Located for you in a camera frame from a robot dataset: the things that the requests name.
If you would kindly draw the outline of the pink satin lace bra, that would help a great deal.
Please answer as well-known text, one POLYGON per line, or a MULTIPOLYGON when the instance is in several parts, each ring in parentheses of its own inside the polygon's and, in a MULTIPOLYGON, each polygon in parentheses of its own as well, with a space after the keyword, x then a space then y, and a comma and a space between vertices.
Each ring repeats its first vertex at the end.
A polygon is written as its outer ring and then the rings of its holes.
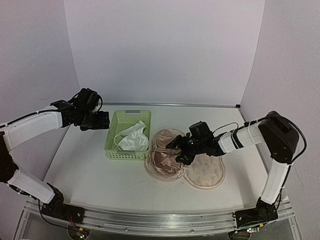
POLYGON ((181 151, 166 148, 178 135, 184 136, 180 130, 174 128, 164 128, 153 135, 144 166, 154 177, 173 181, 182 176, 184 164, 176 162, 181 151))

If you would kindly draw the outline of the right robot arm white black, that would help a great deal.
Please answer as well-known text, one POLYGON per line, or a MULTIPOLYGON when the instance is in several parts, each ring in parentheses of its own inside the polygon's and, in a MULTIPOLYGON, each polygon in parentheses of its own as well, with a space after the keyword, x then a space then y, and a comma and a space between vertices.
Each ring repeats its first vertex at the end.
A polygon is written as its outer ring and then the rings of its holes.
POLYGON ((266 144, 272 160, 261 196, 254 208, 238 210, 233 214, 238 229, 256 227, 278 219, 282 191, 294 161, 304 150, 296 152, 299 141, 307 146, 302 131, 295 123, 276 111, 257 120, 247 121, 241 127, 216 135, 208 124, 199 121, 189 127, 187 135, 176 136, 166 145, 178 149, 176 161, 190 165, 197 155, 220 157, 235 150, 266 144))

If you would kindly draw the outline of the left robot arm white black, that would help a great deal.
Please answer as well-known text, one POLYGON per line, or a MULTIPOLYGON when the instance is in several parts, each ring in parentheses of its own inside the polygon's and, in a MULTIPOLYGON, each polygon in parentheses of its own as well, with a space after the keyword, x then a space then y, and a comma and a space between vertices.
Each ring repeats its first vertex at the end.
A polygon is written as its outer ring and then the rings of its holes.
POLYGON ((37 200, 41 214, 51 218, 81 223, 85 209, 65 203, 63 193, 44 182, 46 170, 58 145, 50 137, 53 130, 70 125, 85 130, 106 130, 107 111, 54 109, 33 112, 0 127, 0 181, 21 195, 37 200))

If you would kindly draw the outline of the green perforated plastic basket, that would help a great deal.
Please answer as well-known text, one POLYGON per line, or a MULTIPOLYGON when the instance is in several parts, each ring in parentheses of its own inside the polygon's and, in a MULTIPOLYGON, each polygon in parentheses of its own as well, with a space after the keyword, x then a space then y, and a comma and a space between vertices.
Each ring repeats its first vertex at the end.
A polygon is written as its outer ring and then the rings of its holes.
POLYGON ((116 110, 104 150, 111 160, 144 160, 149 154, 150 110, 116 110))

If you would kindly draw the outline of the beige tulip mesh laundry bag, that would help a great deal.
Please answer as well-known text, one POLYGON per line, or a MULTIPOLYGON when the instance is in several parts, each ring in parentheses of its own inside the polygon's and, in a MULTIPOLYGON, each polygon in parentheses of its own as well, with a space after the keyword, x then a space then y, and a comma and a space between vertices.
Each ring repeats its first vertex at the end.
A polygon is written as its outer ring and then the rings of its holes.
POLYGON ((221 156, 187 155, 175 141, 186 136, 178 129, 164 128, 155 133, 145 159, 145 170, 154 178, 176 181, 184 178, 191 186, 212 190, 225 180, 226 170, 221 156))

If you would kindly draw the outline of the white satin bra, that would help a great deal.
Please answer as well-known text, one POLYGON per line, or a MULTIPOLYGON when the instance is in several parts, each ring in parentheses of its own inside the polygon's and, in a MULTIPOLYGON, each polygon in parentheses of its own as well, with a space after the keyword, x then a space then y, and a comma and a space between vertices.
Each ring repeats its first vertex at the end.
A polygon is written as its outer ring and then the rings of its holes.
POLYGON ((123 151, 146 151, 149 148, 149 138, 145 135, 146 124, 139 120, 135 125, 121 130, 115 135, 113 149, 123 151))

